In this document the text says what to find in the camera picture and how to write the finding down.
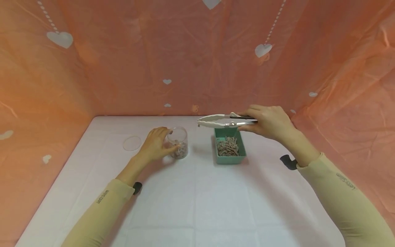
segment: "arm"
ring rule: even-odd
[[[282,144],[298,161],[300,174],[315,191],[347,247],[395,246],[391,229],[374,205],[301,132],[295,131]]]
[[[153,129],[139,153],[134,156],[116,179],[111,180],[92,205],[75,224],[62,247],[99,247],[111,231],[125,203],[134,193],[132,187],[142,170],[152,161],[177,150],[163,148],[167,128]]]
[[[258,124],[240,127],[276,140],[298,161],[298,170],[344,237],[347,247],[395,246],[391,229],[358,188],[296,130],[281,107],[251,105],[240,115]]]

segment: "left hand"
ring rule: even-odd
[[[166,155],[177,151],[179,146],[171,148],[165,148],[163,146],[163,142],[168,132],[169,129],[166,127],[159,127],[151,130],[137,156],[143,158],[147,162],[152,162],[154,160],[162,159]]]

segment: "finger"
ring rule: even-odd
[[[158,132],[159,137],[164,140],[167,136],[167,134],[169,133],[169,129],[168,128],[163,128],[161,129],[160,132]]]
[[[159,133],[161,133],[163,131],[163,129],[167,129],[166,127],[157,127],[154,131],[154,133],[156,135],[158,135]]]
[[[177,149],[178,149],[180,146],[181,146],[181,145],[176,145],[176,146],[173,146],[173,147],[171,147],[171,148],[165,149],[165,150],[164,150],[165,155],[169,155],[169,154],[174,153],[175,151],[177,151]]]
[[[259,126],[257,124],[253,124],[253,125],[244,125],[244,126],[240,126],[239,131],[247,131],[247,132],[253,132],[253,133],[257,133]]]
[[[266,106],[260,106],[260,105],[250,105],[250,109],[254,109],[254,110],[263,110],[265,109]]]
[[[147,138],[148,137],[150,137],[153,133],[154,133],[154,131],[155,131],[156,129],[151,129],[151,131],[148,133],[148,135],[147,135]]]
[[[247,109],[236,114],[240,116],[250,116],[256,119],[259,116],[259,111],[254,109]]]

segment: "hand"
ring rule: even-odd
[[[257,124],[240,126],[239,130],[253,132],[280,143],[297,131],[280,106],[250,105],[250,108],[237,114],[258,120]]]
[[[179,148],[178,145],[171,148],[165,148],[163,146],[163,142],[168,132],[169,129],[166,127],[159,127],[151,130],[136,156],[146,160],[149,163],[154,160],[162,159],[166,155],[177,151]]]

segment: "transparent cup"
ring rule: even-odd
[[[181,144],[178,150],[170,155],[171,157],[180,160],[188,155],[188,134],[183,127],[171,128],[167,134],[167,141],[171,146]]]

